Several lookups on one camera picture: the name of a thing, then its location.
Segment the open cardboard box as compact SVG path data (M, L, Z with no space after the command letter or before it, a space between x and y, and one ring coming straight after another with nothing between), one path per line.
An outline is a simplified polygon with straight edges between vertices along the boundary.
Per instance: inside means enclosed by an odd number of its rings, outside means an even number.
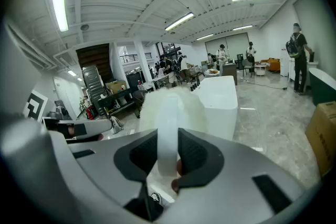
M128 88L124 80L106 83L106 87L112 94L116 94Z

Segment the silver metal appliance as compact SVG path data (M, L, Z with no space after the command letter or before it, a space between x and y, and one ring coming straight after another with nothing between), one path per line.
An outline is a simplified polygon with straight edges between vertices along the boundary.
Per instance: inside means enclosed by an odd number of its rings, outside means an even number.
M98 103L98 100L101 99L102 94L106 95L106 89L101 81L97 67L83 67L82 75L88 89L88 95L92 105L95 107L100 116L105 116L105 110Z

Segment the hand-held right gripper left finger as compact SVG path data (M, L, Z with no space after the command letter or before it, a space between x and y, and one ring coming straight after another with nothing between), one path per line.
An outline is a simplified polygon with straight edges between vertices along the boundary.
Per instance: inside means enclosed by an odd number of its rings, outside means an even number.
M138 224L158 218L146 178L156 160L157 131L68 144L51 131L58 170L84 224Z

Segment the brown wicker chair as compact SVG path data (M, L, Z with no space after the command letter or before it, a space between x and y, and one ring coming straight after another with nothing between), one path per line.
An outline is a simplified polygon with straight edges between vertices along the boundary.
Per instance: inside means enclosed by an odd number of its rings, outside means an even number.
M146 90L137 90L132 93L133 101L136 106L134 114L138 119L140 118L140 112L142 110L142 105L144 103L145 95L147 93L148 92Z

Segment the white bathtub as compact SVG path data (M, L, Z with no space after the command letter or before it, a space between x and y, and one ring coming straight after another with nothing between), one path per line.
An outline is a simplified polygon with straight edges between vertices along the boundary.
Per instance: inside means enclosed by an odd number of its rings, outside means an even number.
M208 134L231 141L238 110L234 77L204 78L196 94L205 109Z

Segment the marble pattern table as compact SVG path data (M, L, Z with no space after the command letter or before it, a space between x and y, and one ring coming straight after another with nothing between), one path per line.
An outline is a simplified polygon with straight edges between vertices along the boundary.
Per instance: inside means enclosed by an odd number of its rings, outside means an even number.
M143 84L138 85L138 89L140 91L152 92L155 91L155 85L153 82L145 82Z

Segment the brown cardboard box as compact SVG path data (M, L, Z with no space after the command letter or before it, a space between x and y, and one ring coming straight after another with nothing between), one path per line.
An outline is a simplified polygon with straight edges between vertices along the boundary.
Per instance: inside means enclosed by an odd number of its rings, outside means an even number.
M306 130L321 177L336 163L336 102L317 105Z

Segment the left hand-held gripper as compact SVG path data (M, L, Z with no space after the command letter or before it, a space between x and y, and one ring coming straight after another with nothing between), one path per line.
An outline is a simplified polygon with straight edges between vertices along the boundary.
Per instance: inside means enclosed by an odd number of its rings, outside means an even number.
M112 129L112 122L109 119L80 120L71 123L63 123L63 107L57 106L56 111L50 111L43 116L48 98L36 91L32 91L24 107L25 117L34 119L41 123L46 129L61 133L65 139L75 137L92 137Z

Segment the round white coffee table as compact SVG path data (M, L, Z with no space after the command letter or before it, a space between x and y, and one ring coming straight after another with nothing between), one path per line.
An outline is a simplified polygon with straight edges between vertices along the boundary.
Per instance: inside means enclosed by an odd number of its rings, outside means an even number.
M254 71L256 76L265 76L267 65L255 65Z

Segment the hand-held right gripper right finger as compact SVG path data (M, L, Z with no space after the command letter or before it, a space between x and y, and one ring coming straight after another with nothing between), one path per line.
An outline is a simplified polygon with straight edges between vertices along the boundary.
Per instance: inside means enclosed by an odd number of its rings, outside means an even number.
M178 196L157 224L293 224L304 187L262 153L240 143L179 129Z

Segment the black cluttered desk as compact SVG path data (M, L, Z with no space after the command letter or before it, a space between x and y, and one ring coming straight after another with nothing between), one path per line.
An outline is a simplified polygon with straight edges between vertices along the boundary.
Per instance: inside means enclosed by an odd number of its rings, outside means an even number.
M133 89L126 89L98 100L98 104L103 108L106 117L113 116L120 111L135 104Z

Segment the white water dispenser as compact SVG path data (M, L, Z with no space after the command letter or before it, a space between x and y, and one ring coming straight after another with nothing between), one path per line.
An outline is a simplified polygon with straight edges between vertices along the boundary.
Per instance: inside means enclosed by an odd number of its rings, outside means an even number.
M280 75L283 77L288 77L288 74L289 74L289 56L286 48L282 48L280 54Z

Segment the grey chair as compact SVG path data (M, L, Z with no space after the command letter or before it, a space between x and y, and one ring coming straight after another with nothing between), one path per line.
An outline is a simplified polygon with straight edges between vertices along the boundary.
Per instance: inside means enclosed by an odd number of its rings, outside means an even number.
M249 62L248 59L243 59L242 64L243 64L245 74L247 74L247 72L249 71L250 77L252 77L252 75L255 74L253 63Z

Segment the white cloth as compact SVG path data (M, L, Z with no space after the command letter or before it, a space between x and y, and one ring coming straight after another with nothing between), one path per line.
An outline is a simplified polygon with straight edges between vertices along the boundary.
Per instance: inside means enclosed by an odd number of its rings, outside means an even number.
M157 168L161 176L177 174L179 128L208 131L205 108L199 97L186 87L147 93L140 111L139 131L157 130Z

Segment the brown counter cabinet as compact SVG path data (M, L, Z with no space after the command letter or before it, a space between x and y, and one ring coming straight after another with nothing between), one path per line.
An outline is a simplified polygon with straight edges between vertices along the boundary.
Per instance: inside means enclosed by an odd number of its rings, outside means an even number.
M232 76L235 85L237 85L237 65L235 63L226 63L222 65L222 76Z

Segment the dark wooden staircase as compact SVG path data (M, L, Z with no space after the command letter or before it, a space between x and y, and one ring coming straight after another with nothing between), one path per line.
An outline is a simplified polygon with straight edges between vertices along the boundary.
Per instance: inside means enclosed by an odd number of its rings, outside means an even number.
M110 67L109 44L100 44L76 50L79 65L82 68L96 66L104 83L113 80Z

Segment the red fire extinguisher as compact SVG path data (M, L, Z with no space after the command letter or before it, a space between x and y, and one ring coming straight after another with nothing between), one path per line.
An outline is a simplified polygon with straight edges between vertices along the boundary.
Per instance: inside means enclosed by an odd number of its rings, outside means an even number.
M98 112L93 105L90 105L86 108L86 115L88 120L94 120L98 115Z

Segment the dark green box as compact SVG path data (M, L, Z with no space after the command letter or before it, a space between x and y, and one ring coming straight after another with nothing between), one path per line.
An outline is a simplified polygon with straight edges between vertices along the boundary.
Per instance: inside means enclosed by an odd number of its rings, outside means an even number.
M313 104L336 102L336 80L318 68L309 68Z

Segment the orange sofa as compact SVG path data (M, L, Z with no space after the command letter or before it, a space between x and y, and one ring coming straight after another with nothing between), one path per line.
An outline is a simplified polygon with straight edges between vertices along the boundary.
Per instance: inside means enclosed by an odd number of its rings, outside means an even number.
M270 72L280 71L280 59L269 58L267 60L261 60L260 63L266 66L266 70Z

